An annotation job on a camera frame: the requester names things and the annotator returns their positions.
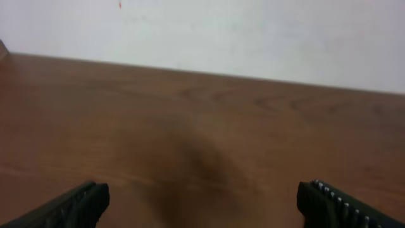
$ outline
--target white wall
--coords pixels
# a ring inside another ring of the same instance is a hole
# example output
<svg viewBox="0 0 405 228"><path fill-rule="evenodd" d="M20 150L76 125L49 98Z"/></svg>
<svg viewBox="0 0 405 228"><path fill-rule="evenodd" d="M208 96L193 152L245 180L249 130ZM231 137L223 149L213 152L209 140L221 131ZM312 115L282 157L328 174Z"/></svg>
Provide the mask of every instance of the white wall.
<svg viewBox="0 0 405 228"><path fill-rule="evenodd" d="M404 0L0 0L12 52L405 93Z"/></svg>

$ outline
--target white background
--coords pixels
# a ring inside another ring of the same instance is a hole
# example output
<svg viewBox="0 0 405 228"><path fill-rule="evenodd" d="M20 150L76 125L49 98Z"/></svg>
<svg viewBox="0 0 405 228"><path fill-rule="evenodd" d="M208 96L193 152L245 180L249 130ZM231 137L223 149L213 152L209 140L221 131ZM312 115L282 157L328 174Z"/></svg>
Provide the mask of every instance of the white background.
<svg viewBox="0 0 405 228"><path fill-rule="evenodd" d="M0 0L0 39L17 53L405 93L404 0L118 4Z"/></svg>

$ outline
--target wooden table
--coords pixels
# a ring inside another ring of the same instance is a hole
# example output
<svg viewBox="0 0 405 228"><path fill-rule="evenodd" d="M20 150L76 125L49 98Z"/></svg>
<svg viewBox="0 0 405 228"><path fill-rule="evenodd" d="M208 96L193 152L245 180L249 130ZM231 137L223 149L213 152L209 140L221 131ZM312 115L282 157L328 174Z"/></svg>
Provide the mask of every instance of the wooden table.
<svg viewBox="0 0 405 228"><path fill-rule="evenodd" d="M405 222L404 176L404 96L0 62L0 223L95 180L111 192L98 227L302 227L313 179Z"/></svg>

